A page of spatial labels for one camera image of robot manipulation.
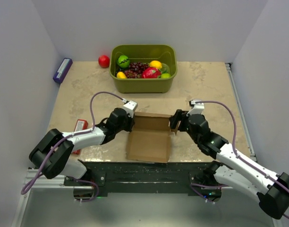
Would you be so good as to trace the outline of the brown cardboard box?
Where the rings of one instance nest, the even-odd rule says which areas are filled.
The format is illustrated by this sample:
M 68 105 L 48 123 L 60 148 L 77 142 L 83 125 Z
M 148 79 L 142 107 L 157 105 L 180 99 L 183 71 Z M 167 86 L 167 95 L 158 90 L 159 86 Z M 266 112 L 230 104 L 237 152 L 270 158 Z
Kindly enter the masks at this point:
M 167 163 L 171 154 L 170 115 L 160 113 L 134 114 L 134 126 L 126 144 L 126 159 L 151 163 Z

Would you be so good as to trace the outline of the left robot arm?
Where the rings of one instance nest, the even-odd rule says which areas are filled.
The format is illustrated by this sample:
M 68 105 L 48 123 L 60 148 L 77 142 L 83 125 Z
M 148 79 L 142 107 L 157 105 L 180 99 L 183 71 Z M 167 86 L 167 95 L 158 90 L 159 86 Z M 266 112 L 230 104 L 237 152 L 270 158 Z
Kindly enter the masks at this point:
M 93 129 L 64 133 L 57 129 L 48 131 L 29 155 L 29 160 L 38 168 L 38 172 L 23 190 L 29 190 L 41 175 L 48 179 L 64 175 L 75 179 L 80 185 L 89 184 L 92 178 L 91 171 L 81 161 L 71 160 L 71 153 L 86 147 L 106 144 L 121 131 L 131 132 L 135 109 L 127 105 L 115 108 L 106 118 L 106 122 L 100 122 Z

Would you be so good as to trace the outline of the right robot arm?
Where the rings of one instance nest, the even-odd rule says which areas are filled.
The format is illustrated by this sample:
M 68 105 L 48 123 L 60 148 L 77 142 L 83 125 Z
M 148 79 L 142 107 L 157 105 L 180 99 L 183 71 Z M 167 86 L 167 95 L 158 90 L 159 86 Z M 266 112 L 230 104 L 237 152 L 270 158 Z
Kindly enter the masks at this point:
M 185 131 L 199 150 L 215 159 L 216 167 L 204 173 L 207 185 L 229 186 L 258 202 L 273 219 L 281 219 L 289 208 L 289 175 L 278 174 L 237 151 L 221 135 L 211 131 L 205 116 L 178 109 L 170 117 L 171 129 Z

